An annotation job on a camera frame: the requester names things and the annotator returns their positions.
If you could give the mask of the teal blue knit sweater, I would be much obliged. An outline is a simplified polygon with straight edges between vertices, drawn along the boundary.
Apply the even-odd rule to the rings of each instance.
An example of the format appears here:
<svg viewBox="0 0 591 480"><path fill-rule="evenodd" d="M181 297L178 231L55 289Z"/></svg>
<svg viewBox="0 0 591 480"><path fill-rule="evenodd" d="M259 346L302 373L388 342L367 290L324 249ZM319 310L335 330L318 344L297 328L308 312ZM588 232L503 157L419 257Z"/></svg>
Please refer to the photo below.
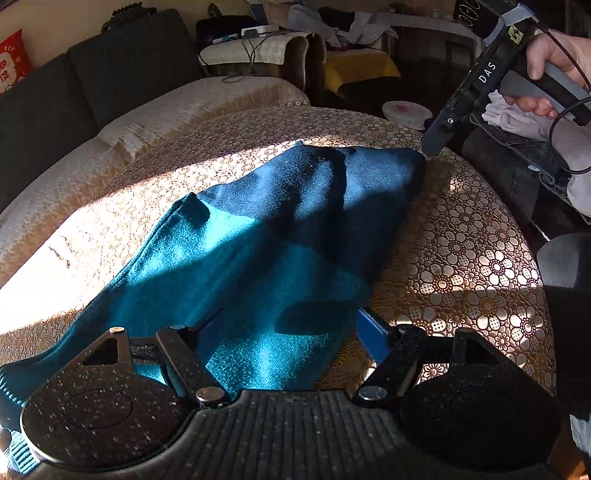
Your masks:
<svg viewBox="0 0 591 480"><path fill-rule="evenodd" d="M108 329L196 327L229 393L308 389L355 323L422 188L412 149L297 144L245 177L177 200L64 336L1 370L12 469L37 464L19 420L31 395Z"/></svg>

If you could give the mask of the gold floral lace tablecloth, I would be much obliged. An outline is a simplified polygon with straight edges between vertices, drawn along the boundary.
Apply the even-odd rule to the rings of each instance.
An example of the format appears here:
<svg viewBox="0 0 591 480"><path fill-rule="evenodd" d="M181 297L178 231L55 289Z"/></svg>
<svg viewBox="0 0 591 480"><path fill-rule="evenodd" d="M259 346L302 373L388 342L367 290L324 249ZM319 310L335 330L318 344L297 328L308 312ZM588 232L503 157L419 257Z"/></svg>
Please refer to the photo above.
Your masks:
<svg viewBox="0 0 591 480"><path fill-rule="evenodd" d="M242 178L302 142L419 149L417 131L318 107L242 111L175 130L143 149L74 212L1 289L1 360L38 354L131 259L171 204ZM427 161L421 195L370 306L392 324L481 333L546 390L554 336L534 254L505 204L464 159Z"/></svg>

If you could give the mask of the white round plate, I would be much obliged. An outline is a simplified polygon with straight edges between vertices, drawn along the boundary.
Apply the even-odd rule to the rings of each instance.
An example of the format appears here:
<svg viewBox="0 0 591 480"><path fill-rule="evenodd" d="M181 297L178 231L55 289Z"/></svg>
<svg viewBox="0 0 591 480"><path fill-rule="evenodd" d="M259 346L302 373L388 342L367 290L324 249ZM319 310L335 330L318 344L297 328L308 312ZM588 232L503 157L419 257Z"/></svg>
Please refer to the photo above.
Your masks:
<svg viewBox="0 0 591 480"><path fill-rule="evenodd" d="M422 131L425 122L433 118L428 108L408 101L388 101L382 110L388 120L418 131Z"/></svg>

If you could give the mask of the beige sofa seat cover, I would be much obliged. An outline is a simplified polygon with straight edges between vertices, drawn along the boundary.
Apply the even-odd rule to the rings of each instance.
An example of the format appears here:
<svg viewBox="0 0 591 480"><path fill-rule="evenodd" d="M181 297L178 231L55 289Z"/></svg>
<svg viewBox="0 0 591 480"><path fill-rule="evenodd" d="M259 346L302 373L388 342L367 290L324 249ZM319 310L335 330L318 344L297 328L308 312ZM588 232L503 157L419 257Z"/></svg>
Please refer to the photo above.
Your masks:
<svg viewBox="0 0 591 480"><path fill-rule="evenodd" d="M113 120L90 140L60 156L1 211L1 283L139 154L219 116L310 104L303 91L280 78L255 76L225 82L221 77L208 77Z"/></svg>

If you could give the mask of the cluttered side table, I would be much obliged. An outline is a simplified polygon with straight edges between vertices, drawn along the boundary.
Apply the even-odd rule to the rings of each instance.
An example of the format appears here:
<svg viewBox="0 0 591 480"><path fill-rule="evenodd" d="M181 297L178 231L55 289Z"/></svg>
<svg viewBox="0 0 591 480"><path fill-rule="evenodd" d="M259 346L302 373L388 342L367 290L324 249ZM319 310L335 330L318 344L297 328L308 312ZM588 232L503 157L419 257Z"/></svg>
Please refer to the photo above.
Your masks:
<svg viewBox="0 0 591 480"><path fill-rule="evenodd" d="M391 14L315 10L298 1L270 1L266 25L249 16L221 15L195 25L204 74L239 81L278 77L310 96L381 78L399 78L387 43L398 37Z"/></svg>

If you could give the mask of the dark sofa back cushions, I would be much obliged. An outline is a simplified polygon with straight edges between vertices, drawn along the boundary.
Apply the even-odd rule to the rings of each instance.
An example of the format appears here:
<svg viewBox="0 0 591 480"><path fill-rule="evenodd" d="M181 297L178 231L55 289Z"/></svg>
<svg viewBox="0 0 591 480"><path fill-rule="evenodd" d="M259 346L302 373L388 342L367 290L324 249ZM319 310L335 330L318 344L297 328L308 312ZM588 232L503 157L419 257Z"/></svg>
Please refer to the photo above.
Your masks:
<svg viewBox="0 0 591 480"><path fill-rule="evenodd" d="M175 9L70 47L1 97L1 205L111 121L199 76Z"/></svg>

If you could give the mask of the red decorative pillow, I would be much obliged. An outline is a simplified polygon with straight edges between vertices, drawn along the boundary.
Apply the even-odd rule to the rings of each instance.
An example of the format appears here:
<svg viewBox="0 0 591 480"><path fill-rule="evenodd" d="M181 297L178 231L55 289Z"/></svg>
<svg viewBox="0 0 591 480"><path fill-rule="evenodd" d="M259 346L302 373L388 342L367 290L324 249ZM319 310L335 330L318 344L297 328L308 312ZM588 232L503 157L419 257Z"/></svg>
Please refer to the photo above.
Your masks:
<svg viewBox="0 0 591 480"><path fill-rule="evenodd" d="M32 71L33 66L24 45L22 30L19 29L0 44L0 94L5 94Z"/></svg>

